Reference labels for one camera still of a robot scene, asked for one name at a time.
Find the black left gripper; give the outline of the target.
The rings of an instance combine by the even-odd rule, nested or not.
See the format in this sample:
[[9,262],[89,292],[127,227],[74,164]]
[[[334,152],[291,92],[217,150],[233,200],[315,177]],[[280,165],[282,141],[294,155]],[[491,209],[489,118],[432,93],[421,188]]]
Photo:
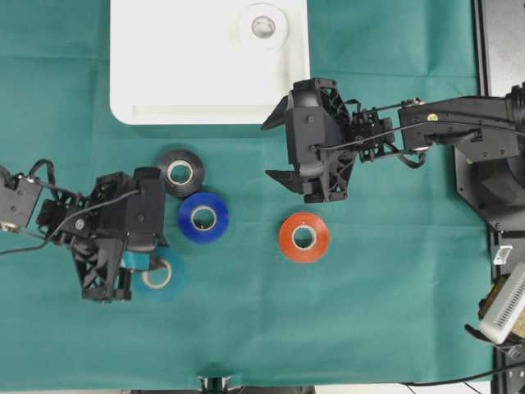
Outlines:
[[154,252],[126,248],[126,199],[138,193],[134,174],[115,172],[96,180],[86,206],[88,233],[76,238],[71,246],[83,298],[129,301],[132,271],[158,268]]

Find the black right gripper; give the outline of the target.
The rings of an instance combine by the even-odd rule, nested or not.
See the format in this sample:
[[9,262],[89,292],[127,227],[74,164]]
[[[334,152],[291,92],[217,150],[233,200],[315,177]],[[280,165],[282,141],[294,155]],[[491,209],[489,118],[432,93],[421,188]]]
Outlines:
[[393,142],[387,131],[390,118],[365,112],[356,99],[344,101],[334,80],[295,82],[288,96],[276,105],[261,129],[268,131],[286,123],[289,163],[293,171],[265,173],[287,190],[301,194],[307,204],[343,200],[354,162],[365,160],[373,150]]

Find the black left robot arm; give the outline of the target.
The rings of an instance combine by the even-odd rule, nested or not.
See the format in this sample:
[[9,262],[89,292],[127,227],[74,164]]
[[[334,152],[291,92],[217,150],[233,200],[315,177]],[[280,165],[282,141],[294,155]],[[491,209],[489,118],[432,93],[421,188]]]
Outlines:
[[134,274],[167,267],[157,256],[167,246],[165,201],[157,167],[101,176],[89,195],[58,187],[47,159],[26,174],[1,169],[2,230],[22,233],[35,222],[42,247],[71,251],[83,298],[101,303],[130,300]]

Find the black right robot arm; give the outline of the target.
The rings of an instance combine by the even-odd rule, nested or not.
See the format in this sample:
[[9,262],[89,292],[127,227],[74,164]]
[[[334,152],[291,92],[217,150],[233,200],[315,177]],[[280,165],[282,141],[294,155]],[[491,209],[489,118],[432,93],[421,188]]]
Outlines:
[[524,228],[524,88],[503,97],[463,96],[394,105],[398,121],[356,99],[343,100],[334,80],[293,85],[263,123],[285,128],[290,170],[269,176],[308,204],[346,199],[356,162],[394,157],[412,169],[436,145],[458,153],[456,189],[495,231]]

